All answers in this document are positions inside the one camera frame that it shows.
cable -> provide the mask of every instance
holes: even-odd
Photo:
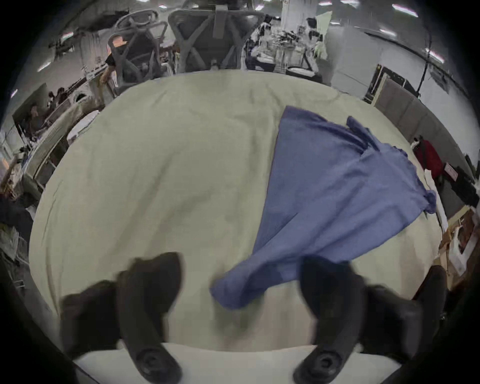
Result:
[[[425,74],[427,73],[427,68],[428,68],[428,64],[429,64],[428,59],[430,58],[430,49],[432,49],[432,34],[429,30],[428,30],[428,35],[429,35],[429,41],[428,41],[427,59],[425,61],[425,68],[423,68],[423,74],[422,74],[421,79],[420,79],[419,87],[417,88],[417,97],[420,96],[420,88],[421,88],[421,85],[423,83],[423,80],[425,80]]]

beige tablecloth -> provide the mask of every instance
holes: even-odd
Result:
[[[30,242],[32,276],[59,300],[114,279],[133,258],[178,251],[184,281],[168,317],[168,340],[233,351],[311,342],[313,324],[296,282],[270,288],[238,311],[208,287],[249,256],[266,196],[278,124],[286,105],[335,123],[356,118],[382,142],[409,144],[378,110],[307,80],[218,71],[135,86],[98,115],[68,150],[43,193]],[[356,270],[411,297],[436,256],[441,231],[421,214]]]

person's arm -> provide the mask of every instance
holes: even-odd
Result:
[[[107,67],[107,69],[105,70],[105,72],[102,73],[102,76],[100,77],[100,83],[101,84],[106,84],[107,81],[109,80],[110,78],[110,75],[112,74],[112,72],[115,70],[115,66],[114,65],[109,65]]]

fabric fold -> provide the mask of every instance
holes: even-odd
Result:
[[[286,107],[252,255],[214,282],[225,308],[244,307],[297,278],[301,257],[350,261],[383,244],[422,211],[435,213],[407,154],[353,117],[349,129]]]

ceiling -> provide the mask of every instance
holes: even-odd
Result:
[[[441,31],[438,25],[432,22],[432,15],[416,5],[415,1],[359,0],[356,8],[348,4],[343,4],[340,0],[318,1],[330,1],[332,4],[328,6],[317,6],[317,15],[332,11],[332,21],[334,22],[340,22],[342,25],[348,24],[356,26],[365,32],[377,33],[380,36],[397,41],[418,53],[424,54],[425,48],[428,47],[429,33],[425,27],[427,26],[432,35],[432,51],[445,60],[444,64],[437,61],[435,61],[435,63],[450,72],[454,78],[457,78],[454,58],[449,55],[447,44],[445,43],[444,31]],[[417,12],[418,18],[396,11],[392,7],[393,3],[414,10]],[[262,12],[271,14],[272,16],[281,15],[281,0],[272,0],[270,2],[254,0],[254,6],[258,4],[264,5]],[[382,34],[379,31],[380,29],[395,32],[396,37]]]

